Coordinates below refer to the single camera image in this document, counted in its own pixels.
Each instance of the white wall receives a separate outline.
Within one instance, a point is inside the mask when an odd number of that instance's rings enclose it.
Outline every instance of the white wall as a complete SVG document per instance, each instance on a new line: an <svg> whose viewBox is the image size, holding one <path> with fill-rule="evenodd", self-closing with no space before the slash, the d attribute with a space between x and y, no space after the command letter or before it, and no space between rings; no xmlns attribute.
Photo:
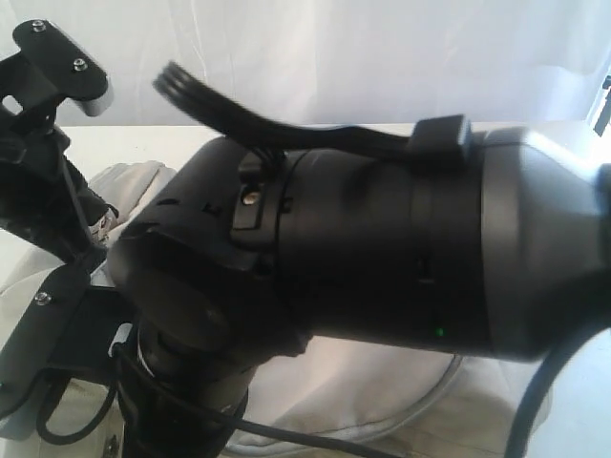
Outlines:
<svg viewBox="0 0 611 458"><path fill-rule="evenodd" d="M608 0L0 0L0 53L33 18L114 80L105 115L64 125L188 123L150 85L169 59L294 122L583 119L611 55Z"/></svg>

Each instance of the white backdrop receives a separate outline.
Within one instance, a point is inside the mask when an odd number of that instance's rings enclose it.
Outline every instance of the white backdrop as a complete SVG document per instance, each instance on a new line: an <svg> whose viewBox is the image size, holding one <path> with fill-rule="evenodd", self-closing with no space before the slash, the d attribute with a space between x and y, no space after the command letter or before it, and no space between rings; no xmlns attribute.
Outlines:
<svg viewBox="0 0 611 458"><path fill-rule="evenodd" d="M584 119L611 56L609 0L0 0L0 54L33 18L114 81L105 115L64 125L190 123L150 84L169 59L292 122Z"/></svg>

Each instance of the white fabric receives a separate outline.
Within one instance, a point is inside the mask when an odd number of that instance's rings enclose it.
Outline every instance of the white fabric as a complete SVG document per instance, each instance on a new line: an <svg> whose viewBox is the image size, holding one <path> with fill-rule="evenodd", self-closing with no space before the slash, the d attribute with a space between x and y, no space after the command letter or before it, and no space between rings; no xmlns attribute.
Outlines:
<svg viewBox="0 0 611 458"><path fill-rule="evenodd" d="M585 119L611 57L608 0L0 0L0 54L39 17L114 82L106 114L65 104L62 125L191 123L151 86L170 59L298 123Z"/></svg>
<svg viewBox="0 0 611 458"><path fill-rule="evenodd" d="M121 216L109 234L122 229L174 174L149 162L110 168L91 186ZM15 269L0 290L0 339L5 341L45 277L59 261L40 250ZM104 269L94 284L106 285ZM258 371L246 418L375 447L400 456L492 458L502 453L509 426L533 364L314 338L298 358L276 358ZM72 382L50 428L67 433L89 420L105 395L102 387ZM99 458L105 441L120 437L117 408L85 440L63 448L42 443L36 434L7 444L4 458ZM225 454L238 456L328 456L237 433Z"/></svg>

